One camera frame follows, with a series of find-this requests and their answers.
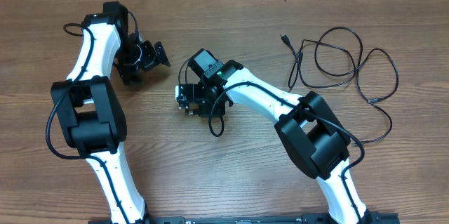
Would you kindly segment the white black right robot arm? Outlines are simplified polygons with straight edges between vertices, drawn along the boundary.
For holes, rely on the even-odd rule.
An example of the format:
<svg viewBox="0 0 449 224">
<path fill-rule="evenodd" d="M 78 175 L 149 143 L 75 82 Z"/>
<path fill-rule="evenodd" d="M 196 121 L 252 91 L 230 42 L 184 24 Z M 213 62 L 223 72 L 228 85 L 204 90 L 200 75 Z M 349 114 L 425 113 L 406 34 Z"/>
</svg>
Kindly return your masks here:
<svg viewBox="0 0 449 224">
<path fill-rule="evenodd" d="M 302 96 L 282 91 L 257 78 L 235 60 L 219 61 L 201 49 L 184 62 L 199 78 L 197 84 L 178 84 L 180 107 L 208 119 L 223 118 L 225 105 L 240 104 L 270 120 L 287 155 L 304 175 L 318 181 L 334 223 L 368 223 L 367 206 L 360 200 L 349 172 L 348 146 L 354 141 L 326 101 L 311 91 Z"/>
</svg>

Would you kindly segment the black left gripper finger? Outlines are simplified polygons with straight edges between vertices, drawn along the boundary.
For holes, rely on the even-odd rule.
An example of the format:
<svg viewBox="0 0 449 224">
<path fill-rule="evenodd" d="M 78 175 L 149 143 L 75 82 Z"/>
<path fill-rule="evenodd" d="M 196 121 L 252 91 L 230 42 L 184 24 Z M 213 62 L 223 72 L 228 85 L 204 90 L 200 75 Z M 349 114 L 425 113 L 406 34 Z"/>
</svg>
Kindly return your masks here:
<svg viewBox="0 0 449 224">
<path fill-rule="evenodd" d="M 155 54 L 156 54 L 156 61 L 157 64 L 162 64 L 165 65 L 167 67 L 170 67 L 170 62 L 168 60 L 168 57 L 166 55 L 165 49 L 162 45 L 162 43 L 160 41 L 156 42 L 154 44 L 154 50 L 155 50 Z"/>
<path fill-rule="evenodd" d="M 137 72 L 124 72 L 121 73 L 121 79 L 124 85 L 141 84 L 142 78 Z"/>
</svg>

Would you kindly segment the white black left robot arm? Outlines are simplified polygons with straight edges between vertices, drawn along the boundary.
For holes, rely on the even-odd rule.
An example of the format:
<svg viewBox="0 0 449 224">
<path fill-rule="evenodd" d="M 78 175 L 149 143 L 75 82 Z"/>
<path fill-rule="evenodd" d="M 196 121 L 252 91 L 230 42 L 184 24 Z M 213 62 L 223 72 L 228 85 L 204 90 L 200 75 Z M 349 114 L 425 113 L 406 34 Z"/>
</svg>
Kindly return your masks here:
<svg viewBox="0 0 449 224">
<path fill-rule="evenodd" d="M 53 108 L 46 124 L 46 144 L 57 157 L 86 160 L 109 204 L 108 223 L 152 223 L 126 159 L 127 123 L 110 77 L 116 69 L 125 85 L 140 73 L 169 66 L 160 42 L 129 31 L 135 16 L 120 2 L 105 2 L 101 13 L 86 15 L 77 26 L 83 43 L 73 70 L 51 86 Z"/>
</svg>

